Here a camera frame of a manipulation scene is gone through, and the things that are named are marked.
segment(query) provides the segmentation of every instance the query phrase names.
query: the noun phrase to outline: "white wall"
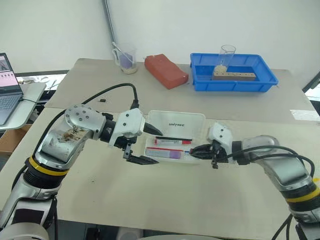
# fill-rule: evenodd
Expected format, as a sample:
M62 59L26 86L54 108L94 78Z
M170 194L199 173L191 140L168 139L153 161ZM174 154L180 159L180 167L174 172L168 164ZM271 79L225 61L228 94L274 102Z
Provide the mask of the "white wall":
M0 0L0 53L16 73L68 70L78 58L110 59L101 0Z
M320 70L318 0L109 1L117 40L133 43L140 61L164 53L187 64L190 53L232 44L290 70L301 87ZM0 52L16 72L112 58L101 0L0 0L0 23Z

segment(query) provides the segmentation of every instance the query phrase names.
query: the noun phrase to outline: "laptop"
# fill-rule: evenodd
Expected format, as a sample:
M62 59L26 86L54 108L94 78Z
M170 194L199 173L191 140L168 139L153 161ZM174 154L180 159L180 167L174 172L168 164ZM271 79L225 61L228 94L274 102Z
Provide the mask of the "laptop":
M0 53L0 125L6 123L23 95L7 55Z

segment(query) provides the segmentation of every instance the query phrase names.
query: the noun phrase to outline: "yellow ring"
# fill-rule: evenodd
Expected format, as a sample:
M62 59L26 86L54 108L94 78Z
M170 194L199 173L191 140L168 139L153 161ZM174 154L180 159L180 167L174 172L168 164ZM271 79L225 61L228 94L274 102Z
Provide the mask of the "yellow ring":
M51 176L64 176L64 175L67 175L67 173L69 172L69 170L67 170L67 171L52 171L52 170L48 170L48 169L38 165L35 162L35 160L32 158L32 156L29 158L29 163L32 165L32 167L34 167L40 173L51 175Z
M317 187L313 192L301 196L301 197L296 197L296 198L286 198L285 200L288 203L299 203L299 202L304 202L304 201L308 201L310 199L313 199L314 197L316 197L317 195L320 194L320 189Z

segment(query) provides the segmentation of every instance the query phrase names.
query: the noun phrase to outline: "cardboard box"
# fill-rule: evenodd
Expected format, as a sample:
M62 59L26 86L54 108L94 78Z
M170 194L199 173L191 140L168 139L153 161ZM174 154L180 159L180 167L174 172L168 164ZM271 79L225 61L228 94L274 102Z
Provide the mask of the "cardboard box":
M19 129L5 131L0 138L0 155L10 156L31 126L31 124L26 124Z

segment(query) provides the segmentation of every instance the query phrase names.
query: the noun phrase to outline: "table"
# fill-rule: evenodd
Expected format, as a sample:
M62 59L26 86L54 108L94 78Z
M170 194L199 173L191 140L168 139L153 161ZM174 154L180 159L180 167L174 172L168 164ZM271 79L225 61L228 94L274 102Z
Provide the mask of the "table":
M138 63L138 71L131 75L121 72L112 60L79 59L68 72L54 96L45 105L68 108L103 89L120 83L132 83L137 88L140 109L202 113L208 119L254 121L269 123L314 124L295 120L290 110L315 111L312 104L287 70L273 69L279 80L268 92L203 92L195 91L188 64L179 65L189 73L187 84L166 89ZM122 112L132 103L130 87L122 87L104 95L105 102L96 99L88 105L97 111Z
M20 86L23 92L23 98L31 101L23 100L19 102L6 123L0 125L0 130L19 129L25 125L37 105L35 102L40 99L46 88L45 83L22 84Z
M45 108L0 173L0 209L10 194L15 174L29 157L48 122L61 108ZM203 143L209 126L201 133ZM320 127L256 121L220 121L234 140L265 134L312 159L320 167L316 144ZM143 153L144 133L133 146ZM198 165L162 162L136 165L122 159L118 148L88 140L62 182L58 217L84 223L152 229L238 239L271 239L288 216L288 206L257 164L247 166L210 161ZM294 227L291 239L297 240Z

